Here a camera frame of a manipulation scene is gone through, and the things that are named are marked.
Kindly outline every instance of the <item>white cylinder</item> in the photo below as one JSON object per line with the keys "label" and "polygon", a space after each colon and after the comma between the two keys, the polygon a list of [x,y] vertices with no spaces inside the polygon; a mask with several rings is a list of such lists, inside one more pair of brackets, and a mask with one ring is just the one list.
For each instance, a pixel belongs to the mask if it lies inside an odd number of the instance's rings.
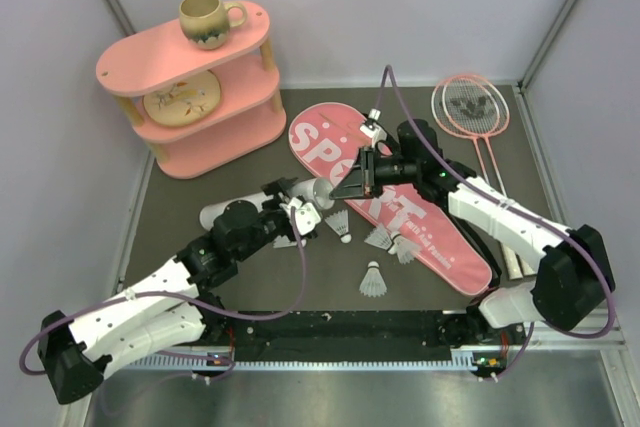
{"label": "white cylinder", "polygon": [[200,211],[200,225],[202,225],[202,228],[205,230],[211,230],[213,228],[213,221],[216,220],[222,212],[224,212],[227,205],[231,202],[235,202],[236,200],[246,200],[251,202],[260,211],[262,210],[262,203],[269,200],[269,197],[267,197],[264,192],[258,192],[239,199],[231,199],[226,202],[220,202],[219,204],[207,205]]}
{"label": "white cylinder", "polygon": [[304,182],[298,182],[291,188],[291,196],[301,195],[306,201],[313,202],[319,210],[328,210],[333,207],[335,201],[329,198],[333,185],[329,179],[318,177]]}

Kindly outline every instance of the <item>ceramic mug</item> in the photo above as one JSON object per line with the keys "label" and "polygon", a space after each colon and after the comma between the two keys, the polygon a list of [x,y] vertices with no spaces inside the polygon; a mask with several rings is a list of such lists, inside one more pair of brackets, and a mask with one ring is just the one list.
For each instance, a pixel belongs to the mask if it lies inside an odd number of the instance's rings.
{"label": "ceramic mug", "polygon": [[[229,10],[242,11],[239,20],[229,20]],[[240,2],[222,0],[183,0],[180,4],[180,28],[199,49],[213,50],[224,44],[233,27],[247,20],[247,9]]]}

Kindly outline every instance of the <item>pink shelf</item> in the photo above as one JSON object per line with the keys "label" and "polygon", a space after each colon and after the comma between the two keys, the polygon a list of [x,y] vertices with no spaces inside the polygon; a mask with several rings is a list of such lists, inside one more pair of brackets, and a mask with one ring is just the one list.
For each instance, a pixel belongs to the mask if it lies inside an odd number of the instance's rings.
{"label": "pink shelf", "polygon": [[223,124],[168,144],[169,160],[158,165],[171,177],[191,179],[273,142],[286,123],[284,110],[274,112],[271,102],[266,102]]}
{"label": "pink shelf", "polygon": [[136,133],[157,144],[175,142],[262,104],[273,97],[280,82],[278,69],[264,70],[262,58],[254,54],[219,65],[211,71],[220,81],[222,98],[210,115],[184,127],[165,127],[151,120],[140,99],[137,108],[144,117],[144,124],[134,127]]}
{"label": "pink shelf", "polygon": [[[219,49],[200,50],[190,44],[176,19],[113,44],[98,60],[96,77],[114,95],[137,97],[255,50],[267,38],[269,16],[258,4],[241,2],[248,19],[232,29]],[[234,19],[241,14],[232,9],[229,15]]]}

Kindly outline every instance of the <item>white shuttlecock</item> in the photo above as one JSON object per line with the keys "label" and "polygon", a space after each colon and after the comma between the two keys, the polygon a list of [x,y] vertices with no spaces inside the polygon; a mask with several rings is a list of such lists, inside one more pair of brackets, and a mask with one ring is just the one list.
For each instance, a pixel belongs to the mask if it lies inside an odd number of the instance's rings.
{"label": "white shuttlecock", "polygon": [[343,244],[351,242],[351,234],[349,233],[349,212],[347,209],[330,215],[324,219],[324,221],[329,227],[331,227],[331,230],[340,236],[340,241]]}
{"label": "white shuttlecock", "polygon": [[377,262],[369,262],[367,274],[360,284],[360,293],[366,297],[381,297],[387,293],[387,286],[380,274],[380,265]]}
{"label": "white shuttlecock", "polygon": [[415,258],[416,253],[420,252],[420,246],[400,235],[400,232],[393,232],[391,234],[391,241],[396,246],[398,262],[403,265],[411,262]]}
{"label": "white shuttlecock", "polygon": [[391,240],[391,237],[389,236],[389,232],[387,232],[387,229],[382,224],[378,224],[378,226],[373,229],[369,235],[367,235],[367,238],[364,239],[364,241],[369,245],[386,250],[391,255],[395,254],[398,250],[398,246],[393,243],[393,240]]}
{"label": "white shuttlecock", "polygon": [[[283,249],[285,247],[295,247],[298,243],[295,240],[289,240],[288,237],[280,235],[273,241],[274,249]],[[302,239],[302,246],[307,245],[307,239]]]}

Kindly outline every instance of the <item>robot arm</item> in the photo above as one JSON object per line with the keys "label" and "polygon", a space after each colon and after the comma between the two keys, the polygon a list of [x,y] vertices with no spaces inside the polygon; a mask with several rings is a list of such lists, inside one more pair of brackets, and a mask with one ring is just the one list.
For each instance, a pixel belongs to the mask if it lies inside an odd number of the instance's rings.
{"label": "robot arm", "polygon": [[[385,185],[411,183],[428,202],[484,230],[510,247],[533,267],[530,282],[492,292],[480,304],[489,325],[501,328],[518,322],[545,320],[565,331],[573,329],[604,299],[603,289],[590,266],[562,238],[511,211],[530,214],[557,229],[583,247],[596,261],[611,291],[615,283],[600,234],[584,225],[577,230],[533,214],[492,189],[463,164],[447,164],[472,187],[497,200],[492,202],[453,177],[422,144],[409,122],[398,126],[396,142],[381,134],[379,115],[373,112],[361,131],[372,145],[360,148],[352,169],[331,193],[333,199],[367,199],[382,195]],[[435,151],[435,131],[424,120],[414,121]],[[381,145],[390,153],[381,153]]]}
{"label": "robot arm", "polygon": [[[107,301],[115,305],[82,315],[40,341],[38,355],[60,404],[84,397],[120,368],[149,354],[205,337],[214,342],[219,339],[225,317],[180,299],[149,293],[181,294],[222,308],[210,290],[236,275],[239,262],[276,237],[295,239],[292,215],[301,237],[315,236],[315,226],[321,221],[317,199],[296,197],[294,193],[302,191],[293,180],[280,179],[262,191],[259,207],[246,200],[225,204],[208,233]],[[55,312],[42,326],[63,317]]]}

